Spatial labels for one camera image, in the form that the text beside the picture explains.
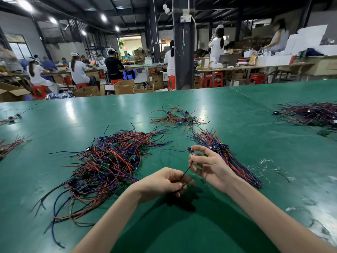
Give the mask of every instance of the forearm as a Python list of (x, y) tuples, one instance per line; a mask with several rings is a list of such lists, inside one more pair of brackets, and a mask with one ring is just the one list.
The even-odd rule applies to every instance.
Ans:
[(137, 208), (139, 194), (127, 189), (86, 234), (72, 253), (109, 253)]
[(336, 252), (309, 229), (280, 210), (264, 195), (237, 177), (226, 193), (251, 217), (259, 228), (282, 252)]

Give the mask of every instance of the green workbench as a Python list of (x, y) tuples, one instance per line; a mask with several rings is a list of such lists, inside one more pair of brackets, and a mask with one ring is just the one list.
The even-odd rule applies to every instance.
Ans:
[[(71, 221), (55, 225), (55, 235), (66, 248), (54, 244), (50, 230), (53, 203), (60, 189), (44, 202), (35, 217), (33, 205), (50, 189), (64, 182), (73, 168), (69, 154), (82, 151), (94, 137), (120, 129), (150, 132), (148, 113), (163, 104), (180, 105), (216, 129), (219, 139), (230, 146), (233, 155), (250, 168), (264, 170), (261, 192), (282, 210), (309, 227), (320, 222), (337, 241), (337, 142), (317, 135), (316, 128), (273, 123), (274, 105), (298, 101), (336, 101), (337, 80), (272, 85), (237, 86), (195, 91), (172, 91), (133, 95), (82, 97), (60, 100), (0, 104), (5, 111), (33, 108), (15, 124), (0, 128), (0, 139), (13, 142), (16, 135), (31, 136), (31, 142), (9, 153), (0, 162), (1, 252), (69, 252), (88, 232)], [(153, 113), (160, 117), (162, 113)], [(188, 130), (171, 130), (174, 145), (191, 146)], [(188, 153), (153, 148), (142, 158), (135, 177), (162, 167), (186, 170)], [(290, 183), (276, 170), (287, 177)], [(162, 197), (141, 205), (118, 240), (113, 252), (277, 252), (277, 249), (249, 217), (226, 195), (188, 172), (196, 182), (180, 199)], [(106, 201), (81, 220), (96, 222), (114, 201)]]

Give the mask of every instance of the white hat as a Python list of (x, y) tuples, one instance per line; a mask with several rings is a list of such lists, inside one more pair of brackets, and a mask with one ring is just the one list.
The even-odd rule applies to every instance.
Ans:
[(33, 61), (38, 62), (36, 59), (32, 59), (32, 58), (29, 58), (29, 59), (28, 59), (28, 62), (33, 62)]
[(80, 57), (80, 55), (79, 55), (78, 53), (76, 53), (76, 52), (73, 52), (73, 53), (71, 54), (71, 56), (72, 56), (72, 57), (74, 57), (74, 56), (79, 56), (79, 57)]

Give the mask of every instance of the metal roof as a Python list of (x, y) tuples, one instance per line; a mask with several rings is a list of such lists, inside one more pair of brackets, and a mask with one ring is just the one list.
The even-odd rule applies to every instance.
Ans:
[[(115, 32), (117, 25), (121, 31), (133, 32), (145, 28), (149, 0), (27, 0), (34, 7), (34, 16), (47, 21), (49, 16), (56, 19), (78, 19), (92, 28)], [(172, 8), (172, 0), (155, 0), (160, 27), (172, 25), (171, 16), (163, 12), (166, 3)], [(328, 3), (330, 0), (314, 0)], [(243, 19), (272, 18), (280, 13), (304, 6), (305, 0), (196, 0), (196, 22), (199, 25), (232, 23), (237, 19), (238, 7), (243, 5)], [(16, 0), (0, 0), (0, 10), (30, 16)], [(104, 23), (101, 14), (108, 19)]]

